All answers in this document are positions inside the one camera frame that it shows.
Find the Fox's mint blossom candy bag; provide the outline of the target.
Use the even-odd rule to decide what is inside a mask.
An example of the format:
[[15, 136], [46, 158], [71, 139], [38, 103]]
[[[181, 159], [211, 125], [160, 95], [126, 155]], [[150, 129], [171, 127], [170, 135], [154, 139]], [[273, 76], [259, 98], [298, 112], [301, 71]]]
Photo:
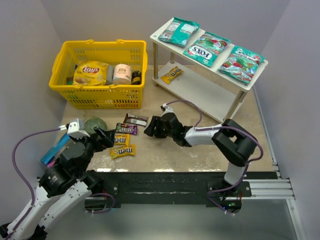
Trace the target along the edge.
[[183, 55], [207, 67], [212, 67], [219, 54], [231, 43], [230, 39], [205, 31], [183, 52]]

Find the teal candy bag back side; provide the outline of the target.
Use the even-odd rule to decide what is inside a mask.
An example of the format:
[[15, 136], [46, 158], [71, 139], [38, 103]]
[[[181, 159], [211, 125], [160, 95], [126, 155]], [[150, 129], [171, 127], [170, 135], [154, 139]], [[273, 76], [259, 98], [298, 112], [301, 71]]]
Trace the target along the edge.
[[158, 39], [165, 43], [185, 47], [190, 40], [191, 35], [197, 31], [200, 24], [194, 21], [189, 21], [174, 17], [172, 22], [159, 35]]

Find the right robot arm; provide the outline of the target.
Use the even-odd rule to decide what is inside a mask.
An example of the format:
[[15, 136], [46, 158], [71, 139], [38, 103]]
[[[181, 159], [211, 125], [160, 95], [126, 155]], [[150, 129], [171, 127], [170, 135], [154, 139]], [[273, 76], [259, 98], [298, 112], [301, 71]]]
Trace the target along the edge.
[[215, 145], [228, 160], [228, 167], [221, 187], [210, 190], [210, 194], [236, 188], [253, 161], [251, 155], [261, 147], [252, 134], [231, 119], [210, 127], [195, 127], [183, 125], [172, 112], [153, 116], [144, 134], [158, 139], [170, 137], [180, 147]]

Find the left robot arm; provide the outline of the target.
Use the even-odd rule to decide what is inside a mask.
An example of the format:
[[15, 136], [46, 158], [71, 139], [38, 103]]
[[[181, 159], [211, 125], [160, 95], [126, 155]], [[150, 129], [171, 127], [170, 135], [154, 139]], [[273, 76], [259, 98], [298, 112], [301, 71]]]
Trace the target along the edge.
[[91, 195], [103, 194], [104, 181], [87, 167], [95, 153], [112, 148], [113, 130], [95, 127], [93, 134], [70, 136], [69, 144], [30, 188], [31, 200], [19, 216], [0, 227], [5, 240], [44, 240], [49, 227], [81, 200]]

